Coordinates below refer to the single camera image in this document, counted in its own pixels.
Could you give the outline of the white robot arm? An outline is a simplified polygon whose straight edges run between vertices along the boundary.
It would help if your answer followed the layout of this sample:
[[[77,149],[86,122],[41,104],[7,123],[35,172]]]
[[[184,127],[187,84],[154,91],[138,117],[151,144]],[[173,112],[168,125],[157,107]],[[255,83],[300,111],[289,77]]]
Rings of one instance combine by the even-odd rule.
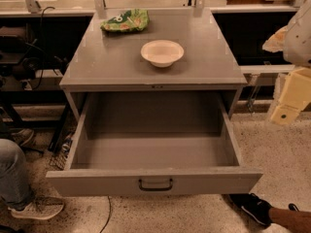
[[[269,52],[281,51],[294,69],[285,77],[281,94],[274,99],[270,121],[292,123],[311,103],[311,0],[307,0],[289,23],[262,45]]]

